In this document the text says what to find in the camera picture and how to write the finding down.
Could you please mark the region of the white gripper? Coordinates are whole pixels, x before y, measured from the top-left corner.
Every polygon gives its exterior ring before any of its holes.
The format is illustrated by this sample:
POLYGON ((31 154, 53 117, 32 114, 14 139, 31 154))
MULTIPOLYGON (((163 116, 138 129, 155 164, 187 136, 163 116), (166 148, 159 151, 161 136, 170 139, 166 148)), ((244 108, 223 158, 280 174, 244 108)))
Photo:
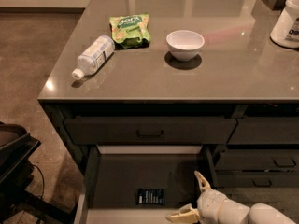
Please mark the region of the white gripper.
POLYGON ((211 190, 206 178, 194 172, 199 189, 203 192, 197 200, 197 209, 186 204, 165 218, 172 223, 195 224, 249 224, 250 208, 229 199, 225 194, 211 190))

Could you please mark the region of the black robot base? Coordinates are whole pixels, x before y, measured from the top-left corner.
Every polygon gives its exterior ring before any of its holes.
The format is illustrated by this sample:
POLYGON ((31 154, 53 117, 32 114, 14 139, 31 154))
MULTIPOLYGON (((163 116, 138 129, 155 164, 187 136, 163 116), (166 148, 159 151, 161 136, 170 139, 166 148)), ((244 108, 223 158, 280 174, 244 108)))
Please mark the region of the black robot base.
POLYGON ((33 180, 31 174, 34 165, 29 162, 29 157, 40 145, 41 142, 21 125, 0 123, 1 217, 4 217, 13 205, 26 203, 61 224, 73 224, 76 209, 67 213, 26 190, 33 180))

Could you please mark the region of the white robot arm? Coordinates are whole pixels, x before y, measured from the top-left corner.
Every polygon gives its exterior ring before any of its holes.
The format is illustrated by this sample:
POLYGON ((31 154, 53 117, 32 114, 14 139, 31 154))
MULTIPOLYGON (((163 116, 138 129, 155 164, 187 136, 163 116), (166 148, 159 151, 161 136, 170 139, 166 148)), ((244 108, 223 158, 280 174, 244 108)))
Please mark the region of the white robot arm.
POLYGON ((190 203, 165 218, 177 224, 296 224, 276 208, 256 203, 252 207, 237 203, 225 194, 213 189, 205 177, 194 172, 200 196, 197 207, 190 203))

